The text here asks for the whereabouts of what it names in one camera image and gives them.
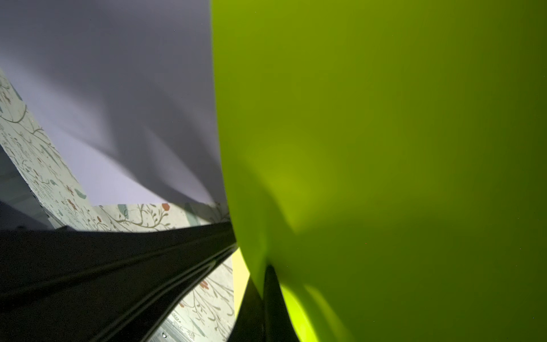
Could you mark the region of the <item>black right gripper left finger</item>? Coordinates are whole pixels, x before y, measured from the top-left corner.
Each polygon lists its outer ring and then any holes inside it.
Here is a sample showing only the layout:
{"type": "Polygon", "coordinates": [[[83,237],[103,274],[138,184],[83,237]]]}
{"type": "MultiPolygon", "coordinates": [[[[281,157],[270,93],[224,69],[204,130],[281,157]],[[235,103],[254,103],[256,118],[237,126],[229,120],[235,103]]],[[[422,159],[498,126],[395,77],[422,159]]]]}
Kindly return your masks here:
{"type": "Polygon", "coordinates": [[[263,300],[253,280],[249,279],[242,305],[227,342],[265,341],[264,322],[263,300]]]}

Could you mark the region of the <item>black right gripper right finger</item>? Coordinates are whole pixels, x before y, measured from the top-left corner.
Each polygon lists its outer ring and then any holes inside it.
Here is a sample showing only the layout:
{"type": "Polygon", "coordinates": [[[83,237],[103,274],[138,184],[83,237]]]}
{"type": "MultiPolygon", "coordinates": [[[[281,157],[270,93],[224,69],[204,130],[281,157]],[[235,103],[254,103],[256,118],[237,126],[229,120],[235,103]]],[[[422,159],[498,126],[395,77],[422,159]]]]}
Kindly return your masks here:
{"type": "Polygon", "coordinates": [[[272,265],[266,268],[264,280],[265,341],[299,342],[272,265]]]}

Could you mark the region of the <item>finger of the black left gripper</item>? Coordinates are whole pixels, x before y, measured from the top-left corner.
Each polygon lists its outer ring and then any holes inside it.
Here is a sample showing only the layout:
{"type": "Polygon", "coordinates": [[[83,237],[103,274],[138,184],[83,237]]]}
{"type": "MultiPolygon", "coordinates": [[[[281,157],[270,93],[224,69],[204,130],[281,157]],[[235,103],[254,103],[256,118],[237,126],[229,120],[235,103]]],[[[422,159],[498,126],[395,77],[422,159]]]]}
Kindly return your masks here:
{"type": "Polygon", "coordinates": [[[3,231],[1,340],[146,341],[235,249],[229,222],[149,233],[3,231]]]}

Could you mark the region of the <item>lime green paper sheet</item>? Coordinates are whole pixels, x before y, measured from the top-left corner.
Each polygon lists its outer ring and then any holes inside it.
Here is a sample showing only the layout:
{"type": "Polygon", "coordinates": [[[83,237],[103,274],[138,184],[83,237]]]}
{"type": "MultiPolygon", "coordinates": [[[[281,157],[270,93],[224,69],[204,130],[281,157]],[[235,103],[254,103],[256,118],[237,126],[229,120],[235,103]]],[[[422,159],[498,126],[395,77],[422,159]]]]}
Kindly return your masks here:
{"type": "Polygon", "coordinates": [[[546,340],[545,1],[213,1],[236,238],[302,341],[546,340]]]}

